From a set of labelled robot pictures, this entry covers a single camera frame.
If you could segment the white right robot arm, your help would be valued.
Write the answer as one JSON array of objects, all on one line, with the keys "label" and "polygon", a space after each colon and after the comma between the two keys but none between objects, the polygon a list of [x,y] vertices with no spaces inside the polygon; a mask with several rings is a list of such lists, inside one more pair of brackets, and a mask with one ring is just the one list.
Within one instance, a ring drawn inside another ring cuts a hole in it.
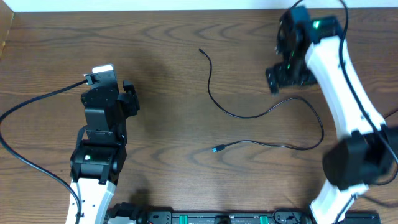
[{"label": "white right robot arm", "polygon": [[351,62],[347,26],[335,16],[312,19],[303,6],[280,18],[281,63],[266,70],[271,93],[318,84],[331,111],[338,144],[322,160],[326,181],[310,204],[315,223],[338,223],[358,196],[397,161],[397,129],[389,128],[368,98]]}]

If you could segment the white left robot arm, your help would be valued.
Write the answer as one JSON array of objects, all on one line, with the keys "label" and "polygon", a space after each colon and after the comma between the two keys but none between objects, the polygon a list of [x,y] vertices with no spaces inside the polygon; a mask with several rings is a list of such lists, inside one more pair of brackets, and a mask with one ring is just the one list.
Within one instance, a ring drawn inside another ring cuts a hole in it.
[{"label": "white left robot arm", "polygon": [[140,109],[134,85],[119,91],[112,65],[92,69],[90,90],[81,95],[86,126],[78,132],[70,159],[71,188],[67,223],[103,223],[126,160],[126,120]]}]

